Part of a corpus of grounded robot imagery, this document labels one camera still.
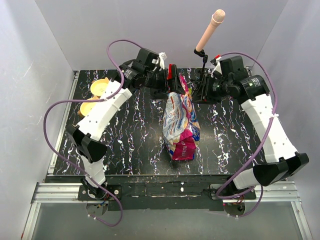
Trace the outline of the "pink pet food bag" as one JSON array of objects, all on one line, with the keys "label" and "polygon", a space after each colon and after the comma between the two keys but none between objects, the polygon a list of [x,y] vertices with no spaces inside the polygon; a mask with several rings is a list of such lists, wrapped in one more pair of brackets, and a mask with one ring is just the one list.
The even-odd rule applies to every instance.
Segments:
[{"label": "pink pet food bag", "polygon": [[162,134],[166,149],[173,161],[195,158],[200,142],[200,125],[186,78],[180,74],[184,94],[171,92],[166,100]]}]

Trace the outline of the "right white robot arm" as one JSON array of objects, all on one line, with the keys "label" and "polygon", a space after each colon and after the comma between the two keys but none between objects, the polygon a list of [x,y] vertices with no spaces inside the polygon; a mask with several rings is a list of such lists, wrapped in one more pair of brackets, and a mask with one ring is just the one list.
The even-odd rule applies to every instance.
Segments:
[{"label": "right white robot arm", "polygon": [[218,198],[237,199],[252,187],[267,187],[291,177],[309,163],[308,155],[299,153],[285,133],[276,114],[277,105],[272,102],[262,76],[248,76],[246,73],[204,74],[192,93],[192,99],[197,104],[216,104],[223,97],[237,100],[249,117],[260,139],[255,154],[264,151],[265,163],[247,168],[256,157],[252,155],[217,190]]}]

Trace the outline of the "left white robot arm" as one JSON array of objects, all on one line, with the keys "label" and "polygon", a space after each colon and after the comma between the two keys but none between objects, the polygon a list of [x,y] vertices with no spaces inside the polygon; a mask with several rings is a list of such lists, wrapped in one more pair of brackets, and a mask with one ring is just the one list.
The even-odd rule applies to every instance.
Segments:
[{"label": "left white robot arm", "polygon": [[134,91],[142,87],[161,94],[185,93],[174,64],[165,68],[160,63],[139,64],[131,60],[121,64],[117,70],[111,81],[102,87],[102,95],[98,99],[87,101],[94,104],[89,113],[77,124],[66,127],[66,132],[83,162],[84,179],[81,183],[88,195],[95,200],[103,199],[107,193],[103,171],[107,146],[102,144],[100,139],[121,106],[130,99]]}]

